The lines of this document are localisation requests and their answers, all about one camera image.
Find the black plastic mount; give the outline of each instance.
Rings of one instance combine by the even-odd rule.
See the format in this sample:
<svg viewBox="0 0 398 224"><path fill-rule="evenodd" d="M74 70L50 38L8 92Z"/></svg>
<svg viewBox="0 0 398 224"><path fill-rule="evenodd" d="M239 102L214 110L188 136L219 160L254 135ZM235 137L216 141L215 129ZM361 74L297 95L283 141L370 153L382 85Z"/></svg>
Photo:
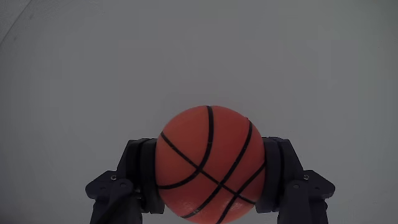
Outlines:
<svg viewBox="0 0 398 224"><path fill-rule="evenodd" d="M287 139L263 137L266 181L257 213L279 212L278 224L327 224L327 204L335 186L303 170ZM106 171L86 186L95 200L90 224L142 224L141 213L163 214L155 182L156 139L130 140L117 171Z"/></svg>
<svg viewBox="0 0 398 224"><path fill-rule="evenodd" d="M90 224L140 224L141 213L163 214L155 182L156 139L130 140L116 171L106 171L86 186L95 199Z"/></svg>
<svg viewBox="0 0 398 224"><path fill-rule="evenodd" d="M292 144L262 138L266 149L266 181L257 213L279 212L278 224L327 224L325 199L335 186L313 170L303 170Z"/></svg>

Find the gray background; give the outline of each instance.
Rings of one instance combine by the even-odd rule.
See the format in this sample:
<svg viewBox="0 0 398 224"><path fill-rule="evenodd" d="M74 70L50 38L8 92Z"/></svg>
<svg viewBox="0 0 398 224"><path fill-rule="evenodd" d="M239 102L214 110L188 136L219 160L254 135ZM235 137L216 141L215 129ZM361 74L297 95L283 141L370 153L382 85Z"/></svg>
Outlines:
<svg viewBox="0 0 398 224"><path fill-rule="evenodd" d="M1 18L28 1L17 3ZM12 22L0 23L0 223L88 223L85 185L116 168L127 140L204 104L289 138L304 168L337 186L330 223L395 223L397 11L366 0L31 1L8 35ZM144 223L186 221L167 210Z"/></svg>

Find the white ceiling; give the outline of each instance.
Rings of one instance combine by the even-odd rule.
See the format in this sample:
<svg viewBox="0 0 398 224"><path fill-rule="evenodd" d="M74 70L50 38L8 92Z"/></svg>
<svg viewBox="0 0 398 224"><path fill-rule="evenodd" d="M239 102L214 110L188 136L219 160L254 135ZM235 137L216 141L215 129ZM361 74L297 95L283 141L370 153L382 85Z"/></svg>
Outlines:
<svg viewBox="0 0 398 224"><path fill-rule="evenodd" d="M88 223L127 140L204 104L289 138L337 187L330 223L394 223L397 3L33 0L0 45L0 223Z"/></svg>

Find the basketball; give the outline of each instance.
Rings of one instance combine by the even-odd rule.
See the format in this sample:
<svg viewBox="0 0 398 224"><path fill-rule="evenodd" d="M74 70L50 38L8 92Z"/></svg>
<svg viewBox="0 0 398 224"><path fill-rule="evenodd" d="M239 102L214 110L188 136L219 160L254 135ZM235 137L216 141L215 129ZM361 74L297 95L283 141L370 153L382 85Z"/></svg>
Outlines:
<svg viewBox="0 0 398 224"><path fill-rule="evenodd" d="M167 123L157 140L155 178L162 200L176 215L195 223L231 222L261 196L261 135L233 110L186 110Z"/></svg>

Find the orange basketball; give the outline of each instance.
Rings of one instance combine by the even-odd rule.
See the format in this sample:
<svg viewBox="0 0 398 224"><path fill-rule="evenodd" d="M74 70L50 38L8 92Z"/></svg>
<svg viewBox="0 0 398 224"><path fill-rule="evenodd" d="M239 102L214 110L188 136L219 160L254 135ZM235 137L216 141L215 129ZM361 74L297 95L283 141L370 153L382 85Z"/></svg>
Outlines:
<svg viewBox="0 0 398 224"><path fill-rule="evenodd" d="M178 114L160 134L156 182L178 216L231 222L260 198L264 162L261 135L247 118L220 106L198 106Z"/></svg>

